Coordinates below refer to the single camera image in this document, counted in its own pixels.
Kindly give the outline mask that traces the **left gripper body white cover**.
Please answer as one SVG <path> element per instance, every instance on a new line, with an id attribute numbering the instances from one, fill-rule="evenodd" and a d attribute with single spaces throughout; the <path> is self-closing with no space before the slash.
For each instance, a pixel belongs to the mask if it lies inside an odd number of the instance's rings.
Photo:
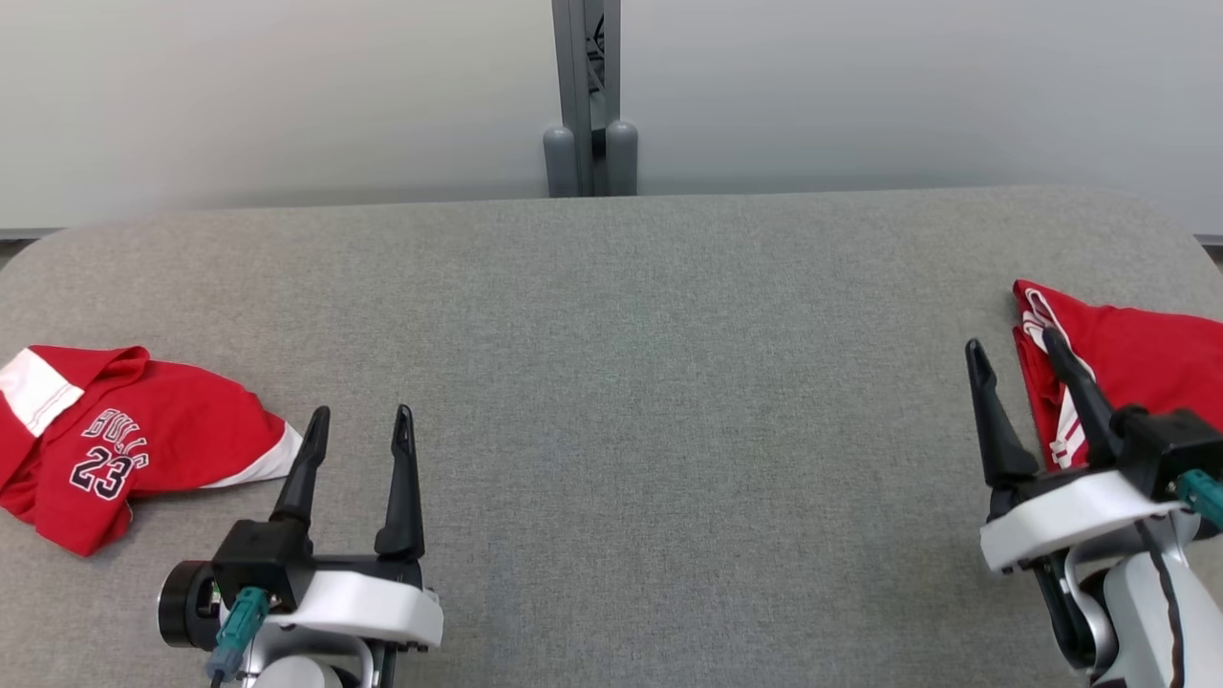
<path id="1" fill-rule="evenodd" d="M 227 604 L 214 591 L 212 566 L 188 558 L 170 571 L 158 598 L 158 631 L 170 646 L 212 653 Z M 373 644 L 437 648 L 444 635 L 433 591 L 380 576 L 339 569 L 329 558 L 294 613 L 268 615 L 249 653 L 358 653 Z"/>

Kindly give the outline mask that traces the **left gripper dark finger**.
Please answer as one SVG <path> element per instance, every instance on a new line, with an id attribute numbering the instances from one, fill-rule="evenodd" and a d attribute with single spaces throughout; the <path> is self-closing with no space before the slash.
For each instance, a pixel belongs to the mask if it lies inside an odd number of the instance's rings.
<path id="1" fill-rule="evenodd" d="M 287 478 L 283 483 L 275 508 L 272 510 L 272 522 L 296 522 L 309 525 L 317 473 L 325 459 L 329 433 L 331 433 L 331 408 L 318 406 L 311 414 L 309 426 L 306 428 L 302 444 L 294 457 Z"/>
<path id="2" fill-rule="evenodd" d="M 393 430 L 393 480 L 385 523 L 375 535 L 375 556 L 383 561 L 419 561 L 423 554 L 415 414 L 408 404 L 399 404 Z"/>

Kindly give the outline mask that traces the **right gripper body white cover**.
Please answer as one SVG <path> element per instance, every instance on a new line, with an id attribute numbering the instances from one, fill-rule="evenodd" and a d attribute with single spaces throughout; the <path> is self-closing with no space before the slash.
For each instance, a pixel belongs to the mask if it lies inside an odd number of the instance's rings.
<path id="1" fill-rule="evenodd" d="M 1201 539 L 1201 518 L 1188 505 L 1155 501 L 1118 470 L 1104 470 L 1031 499 L 1022 499 L 1018 486 L 992 488 L 978 545 L 988 569 L 1000 573 L 1062 549 L 1104 540 L 1145 519 L 1173 527 L 1181 545 Z"/>

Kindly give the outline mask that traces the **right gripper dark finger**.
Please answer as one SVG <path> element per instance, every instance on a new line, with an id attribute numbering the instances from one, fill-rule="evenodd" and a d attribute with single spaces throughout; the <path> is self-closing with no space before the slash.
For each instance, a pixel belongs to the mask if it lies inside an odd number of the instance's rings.
<path id="1" fill-rule="evenodd" d="M 1070 467 L 1075 456 L 1082 458 L 1084 467 L 1088 469 L 1117 466 L 1121 440 L 1110 426 L 1113 406 L 1098 389 L 1092 371 L 1066 343 L 1062 330 L 1049 328 L 1042 340 L 1044 353 L 1066 395 L 1062 409 L 1073 411 L 1064 435 L 1054 444 L 1059 466 Z"/>
<path id="2" fill-rule="evenodd" d="M 1037 458 L 1022 448 L 1018 431 L 1000 404 L 996 367 L 978 339 L 965 343 L 965 360 L 974 398 L 974 417 L 985 484 L 1005 488 L 1031 481 L 1040 474 Z"/>

